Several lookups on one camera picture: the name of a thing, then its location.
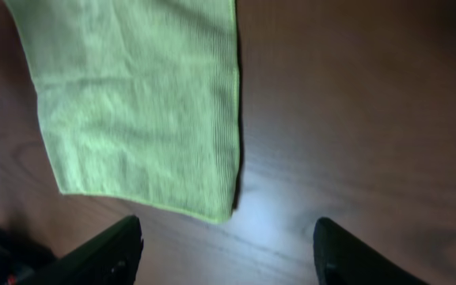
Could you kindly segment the green cloth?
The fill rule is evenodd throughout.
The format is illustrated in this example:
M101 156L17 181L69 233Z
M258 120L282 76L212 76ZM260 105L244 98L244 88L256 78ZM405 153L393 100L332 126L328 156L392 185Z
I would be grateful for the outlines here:
M64 195L219 223L240 159L233 0L10 0Z

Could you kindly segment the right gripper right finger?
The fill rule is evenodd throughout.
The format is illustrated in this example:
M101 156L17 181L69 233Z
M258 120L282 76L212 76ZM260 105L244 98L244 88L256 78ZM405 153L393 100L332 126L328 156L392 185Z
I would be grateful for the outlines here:
M330 218L316 221L314 266L320 285L425 285Z

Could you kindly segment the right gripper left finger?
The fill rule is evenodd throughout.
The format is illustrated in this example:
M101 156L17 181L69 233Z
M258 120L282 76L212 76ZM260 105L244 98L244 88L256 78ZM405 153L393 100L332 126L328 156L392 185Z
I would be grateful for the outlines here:
M133 285L143 251L139 218L128 215L21 285Z

